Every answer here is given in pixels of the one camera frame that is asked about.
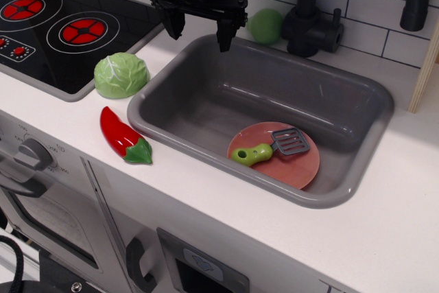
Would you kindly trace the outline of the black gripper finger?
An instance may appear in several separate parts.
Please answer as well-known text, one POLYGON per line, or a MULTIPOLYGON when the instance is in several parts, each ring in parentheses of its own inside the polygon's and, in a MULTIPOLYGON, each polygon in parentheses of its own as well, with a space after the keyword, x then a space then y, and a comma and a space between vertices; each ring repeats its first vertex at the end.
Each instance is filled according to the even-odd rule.
POLYGON ((226 52, 230 49, 232 39, 236 35, 238 26, 234 20, 221 19, 217 22, 217 43, 219 44, 219 50, 226 52))
POLYGON ((167 33, 174 40, 181 37, 182 31, 185 27, 185 14, 178 6, 158 8, 159 16, 167 33))

